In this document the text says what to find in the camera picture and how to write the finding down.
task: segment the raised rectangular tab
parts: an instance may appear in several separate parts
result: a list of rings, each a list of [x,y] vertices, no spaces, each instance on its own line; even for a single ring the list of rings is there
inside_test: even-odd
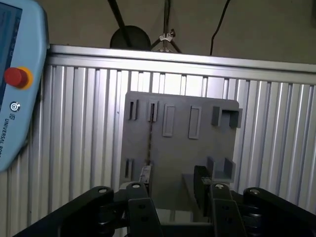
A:
[[[147,121],[151,121],[151,117],[153,116],[153,122],[157,121],[157,112],[158,112],[158,101],[150,100],[148,103],[148,114],[147,114]]]
[[[198,139],[201,124],[202,108],[191,106],[189,139]]]
[[[164,137],[172,137],[175,111],[176,111],[176,108],[174,105],[168,105],[168,104],[164,105],[163,127],[162,127],[162,135]]]
[[[138,100],[131,100],[129,102],[129,120],[137,119]]]

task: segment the gray pegboard fixture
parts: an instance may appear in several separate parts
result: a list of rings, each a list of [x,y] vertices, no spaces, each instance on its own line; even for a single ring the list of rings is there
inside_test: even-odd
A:
[[[217,116],[220,126],[213,125],[214,107],[224,111]],[[235,112],[239,104],[233,100],[128,92],[120,183],[138,181],[150,156],[155,206],[188,210],[182,175],[193,174],[195,165],[207,166],[207,157],[233,159]]]
[[[235,163],[228,158],[207,158],[207,170],[210,173],[212,180],[214,182],[234,182],[235,166]]]

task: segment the gray bracket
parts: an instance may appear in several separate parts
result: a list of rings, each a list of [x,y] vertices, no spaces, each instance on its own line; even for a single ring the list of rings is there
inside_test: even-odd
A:
[[[233,183],[236,164],[228,158],[207,158],[207,169],[213,182]]]
[[[231,128],[241,127],[242,109],[227,110],[218,106],[213,107],[212,125],[220,127],[223,114],[229,114],[229,126]]]

